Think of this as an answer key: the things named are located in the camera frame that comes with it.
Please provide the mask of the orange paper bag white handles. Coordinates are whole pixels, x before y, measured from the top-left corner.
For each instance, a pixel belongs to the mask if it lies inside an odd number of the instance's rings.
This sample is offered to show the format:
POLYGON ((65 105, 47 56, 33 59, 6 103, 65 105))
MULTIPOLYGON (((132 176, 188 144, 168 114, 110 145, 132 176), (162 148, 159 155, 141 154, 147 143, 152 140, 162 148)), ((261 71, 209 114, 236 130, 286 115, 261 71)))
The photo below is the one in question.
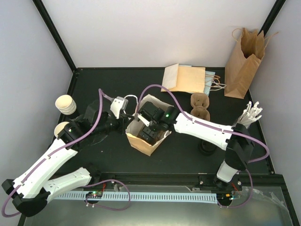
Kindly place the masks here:
POLYGON ((125 132, 130 145, 148 156, 172 133, 169 130, 153 131, 141 120, 130 122, 125 132))

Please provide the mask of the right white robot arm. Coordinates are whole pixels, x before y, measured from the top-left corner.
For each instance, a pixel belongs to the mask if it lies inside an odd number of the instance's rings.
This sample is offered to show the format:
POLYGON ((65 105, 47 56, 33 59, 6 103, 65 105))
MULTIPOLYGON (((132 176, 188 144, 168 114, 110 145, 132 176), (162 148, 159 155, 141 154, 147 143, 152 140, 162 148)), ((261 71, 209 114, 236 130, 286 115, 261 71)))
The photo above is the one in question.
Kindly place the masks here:
POLYGON ((249 132, 242 124, 224 126, 199 119, 173 106, 163 110, 149 101, 143 104, 136 116, 144 123, 138 137, 149 144, 154 143, 159 133, 172 130, 197 137, 224 150, 224 160, 214 177, 214 185, 220 190, 231 184, 236 173, 247 168, 254 142, 248 139, 249 132))

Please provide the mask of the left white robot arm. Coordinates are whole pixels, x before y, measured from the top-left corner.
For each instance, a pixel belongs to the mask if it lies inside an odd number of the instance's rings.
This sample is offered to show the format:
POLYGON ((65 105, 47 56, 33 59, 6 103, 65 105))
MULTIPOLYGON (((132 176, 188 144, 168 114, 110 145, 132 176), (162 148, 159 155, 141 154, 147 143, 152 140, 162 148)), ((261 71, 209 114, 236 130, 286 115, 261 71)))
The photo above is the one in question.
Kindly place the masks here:
POLYGON ((69 115, 70 122, 55 128, 55 140, 46 152, 21 176, 6 179, 2 188, 8 194, 18 213, 32 217, 41 212, 54 198, 72 189, 98 187, 100 171, 91 163, 64 176, 52 176, 69 159, 92 143, 92 139, 111 131, 124 131, 131 116, 124 113, 128 100, 117 97, 108 111, 102 110, 102 101, 91 103, 84 114, 77 111, 69 115))

